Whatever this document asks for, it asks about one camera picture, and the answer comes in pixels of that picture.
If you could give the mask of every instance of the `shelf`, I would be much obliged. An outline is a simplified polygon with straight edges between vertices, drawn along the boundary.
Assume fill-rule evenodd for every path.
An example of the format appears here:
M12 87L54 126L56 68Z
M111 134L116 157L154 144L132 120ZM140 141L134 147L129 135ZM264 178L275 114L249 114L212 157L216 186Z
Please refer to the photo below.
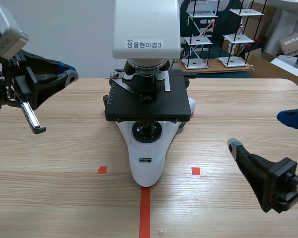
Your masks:
M227 64L228 61L228 57L221 57L218 58L219 61L226 67L226 68L232 68L232 67L246 67L248 64L245 64L244 61L241 61L239 59L239 57L236 56L232 56L229 58L229 62Z
M231 12L239 16L260 16L263 15L261 12L255 11L254 9L242 9L239 14L240 9L230 9Z
M224 37L233 44L254 43L253 40L249 39L245 35L237 35L235 41L234 41L235 34L226 35Z
M189 60L189 67L187 66L188 64L188 59L182 59L183 65L186 69L203 69L203 68L209 68L206 63L202 62L201 59L190 59Z
M193 16L192 11L188 12L188 14L192 18L215 18L215 17L218 17L218 16L214 15L213 13L211 13L210 11L196 11L194 16Z
M190 46L201 46L201 45L211 45L212 42L205 36L194 36L192 37L192 43L190 43L191 37L184 37L185 41L190 45Z

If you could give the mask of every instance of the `label sticker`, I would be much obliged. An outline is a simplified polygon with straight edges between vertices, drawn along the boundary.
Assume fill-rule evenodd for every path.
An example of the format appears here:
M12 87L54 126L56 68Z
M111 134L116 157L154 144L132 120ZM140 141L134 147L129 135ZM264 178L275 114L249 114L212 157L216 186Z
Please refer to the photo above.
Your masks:
M140 163L151 163L151 158L139 158Z
M125 49L164 49L164 40L125 39Z
M292 43L292 42L295 42L295 41L297 41L297 40L298 40L298 36L295 37L295 38L293 38L293 39L291 39L291 40L286 41L286 42L285 42L285 45L288 45L288 44L290 44L290 43Z

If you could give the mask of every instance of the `microscope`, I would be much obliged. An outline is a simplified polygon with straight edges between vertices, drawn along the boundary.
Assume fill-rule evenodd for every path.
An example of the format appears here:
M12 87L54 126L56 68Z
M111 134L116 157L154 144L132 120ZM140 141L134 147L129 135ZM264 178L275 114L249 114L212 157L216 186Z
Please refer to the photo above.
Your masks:
M0 109L21 108L33 133L46 131L34 110L78 80L75 68L22 50L29 37L11 12L0 5Z
M126 141L131 172L143 187L160 178L166 152L190 120L195 101L183 75L170 75L168 59L180 57L178 0L116 0L113 57L127 59L110 74L103 97L107 121Z

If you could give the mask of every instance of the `white microscope body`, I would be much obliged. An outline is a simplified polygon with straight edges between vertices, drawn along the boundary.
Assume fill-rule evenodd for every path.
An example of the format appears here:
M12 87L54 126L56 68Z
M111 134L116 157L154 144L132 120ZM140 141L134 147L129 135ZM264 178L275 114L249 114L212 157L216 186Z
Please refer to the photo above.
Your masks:
M127 59L129 66L143 76L161 75L169 80L168 71L159 71L167 59L180 57L180 19L178 0L116 0L113 57ZM189 99L191 114L195 101ZM162 133L157 141L136 140L136 121L117 125L129 151L131 172L143 187L154 185L160 178L166 152L181 122L159 121Z

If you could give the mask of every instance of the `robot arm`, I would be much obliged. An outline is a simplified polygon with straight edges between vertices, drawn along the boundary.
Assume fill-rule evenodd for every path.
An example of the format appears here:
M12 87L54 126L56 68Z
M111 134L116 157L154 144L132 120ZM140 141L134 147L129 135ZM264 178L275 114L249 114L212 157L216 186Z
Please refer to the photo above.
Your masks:
M34 110L48 98L78 80L78 73L60 61L23 51L25 35L12 14L0 5L0 109L21 108L33 133L46 131Z

